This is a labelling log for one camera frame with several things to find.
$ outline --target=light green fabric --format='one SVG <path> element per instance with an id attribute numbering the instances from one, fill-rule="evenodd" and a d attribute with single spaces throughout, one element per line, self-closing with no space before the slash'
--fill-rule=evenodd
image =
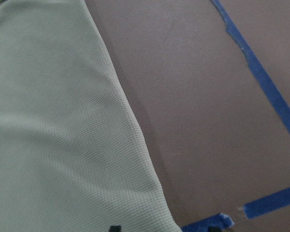
<path id="1" fill-rule="evenodd" d="M 0 2 L 0 232 L 180 232 L 83 0 Z"/>

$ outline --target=brown surface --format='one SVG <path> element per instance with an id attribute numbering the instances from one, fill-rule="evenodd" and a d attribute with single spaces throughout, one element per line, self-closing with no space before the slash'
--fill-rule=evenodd
<path id="1" fill-rule="evenodd" d="M 258 21 L 246 12 L 263 2 L 233 2 L 222 1 L 240 29 L 249 28 L 243 35 L 254 50 L 262 48 L 257 56 L 273 67 L 267 71 L 290 103 L 290 79 L 283 75 L 290 64 L 279 51 L 285 59 L 289 54 L 259 43 Z M 290 187 L 290 135 L 210 1 L 87 0 L 87 6 L 179 226 L 219 212 L 232 216 L 238 206 Z M 286 11 L 276 21 L 284 15 L 290 21 Z M 290 231 L 290 206 L 233 231 Z"/>

